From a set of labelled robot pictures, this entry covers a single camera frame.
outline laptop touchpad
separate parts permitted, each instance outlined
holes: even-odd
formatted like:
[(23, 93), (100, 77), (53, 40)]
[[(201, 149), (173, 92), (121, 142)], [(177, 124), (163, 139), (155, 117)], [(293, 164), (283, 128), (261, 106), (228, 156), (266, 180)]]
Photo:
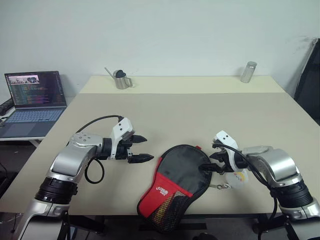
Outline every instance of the laptop touchpad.
[(35, 123), (19, 123), (13, 124), (3, 135), (4, 137), (26, 136), (34, 128)]

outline laptop keyboard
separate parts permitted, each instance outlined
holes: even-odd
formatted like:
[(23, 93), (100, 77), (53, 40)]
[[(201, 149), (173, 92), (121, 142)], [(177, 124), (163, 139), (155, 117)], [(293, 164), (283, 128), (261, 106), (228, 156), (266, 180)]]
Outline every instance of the laptop keyboard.
[(56, 121), (62, 109), (40, 110), (40, 111), (15, 111), (6, 123), (30, 123), (30, 122), (52, 122)]

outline robotic arm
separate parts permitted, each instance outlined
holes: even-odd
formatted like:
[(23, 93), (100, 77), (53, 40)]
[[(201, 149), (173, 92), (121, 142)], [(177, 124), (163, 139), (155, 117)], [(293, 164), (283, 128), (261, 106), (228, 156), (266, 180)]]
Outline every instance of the robotic arm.
[(238, 149), (236, 141), (225, 131), (220, 131), (213, 140), (213, 148), (221, 148), (210, 158), (224, 163), (203, 164), (201, 169), (224, 173), (258, 170), (267, 181), (272, 197), (276, 197), (279, 208), (286, 217), (286, 229), (295, 232), (292, 239), (311, 239), (320, 236), (320, 205), (311, 196), (293, 159), (281, 149), (271, 146), (254, 146)]
[(14, 240), (56, 240), (68, 214), (70, 201), (77, 194), (89, 161), (128, 159), (129, 163), (143, 163), (153, 159), (149, 154), (133, 155), (133, 143), (147, 141), (135, 131), (128, 118), (122, 118), (112, 129), (110, 138), (78, 132), (55, 157), (39, 191), (30, 202), (13, 235)]

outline red and black bag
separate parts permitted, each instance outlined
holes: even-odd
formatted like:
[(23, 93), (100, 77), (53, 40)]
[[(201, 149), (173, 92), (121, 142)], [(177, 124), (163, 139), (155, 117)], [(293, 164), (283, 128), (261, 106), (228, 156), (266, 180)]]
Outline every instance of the red and black bag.
[(137, 212), (158, 232), (174, 230), (189, 205), (209, 187), (211, 172), (199, 170), (211, 163), (199, 147), (178, 145), (159, 159), (149, 190), (141, 197)]

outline table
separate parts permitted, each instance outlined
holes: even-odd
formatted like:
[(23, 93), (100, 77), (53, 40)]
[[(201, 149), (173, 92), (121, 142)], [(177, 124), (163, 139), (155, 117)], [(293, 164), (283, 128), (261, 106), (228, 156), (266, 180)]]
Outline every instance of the table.
[[(320, 199), (320, 128), (271, 77), (253, 77), (250, 83), (242, 83), (238, 77), (132, 80), (134, 88), (119, 90), (110, 77), (92, 76), (0, 199), (0, 211), (24, 212), (69, 137), (90, 120), (110, 114), (128, 117), (136, 134), (148, 139), (135, 144), (132, 151), (149, 153), (155, 159), (140, 164), (103, 161), (104, 180), (92, 185), (82, 178), (78, 194), (72, 198), (71, 215), (136, 215), (137, 203), (150, 186), (162, 153), (175, 145), (190, 144), (209, 155), (213, 137), (220, 130), (229, 133), (240, 149), (270, 145), (288, 152), (311, 194)], [(108, 137), (115, 123), (104, 119), (86, 130)], [(92, 180), (100, 178), (100, 173), (97, 164), (90, 166)], [(212, 184), (224, 181), (224, 176), (212, 175)], [(243, 188), (209, 188), (186, 214), (258, 214), (272, 209), (269, 191), (250, 172)]]

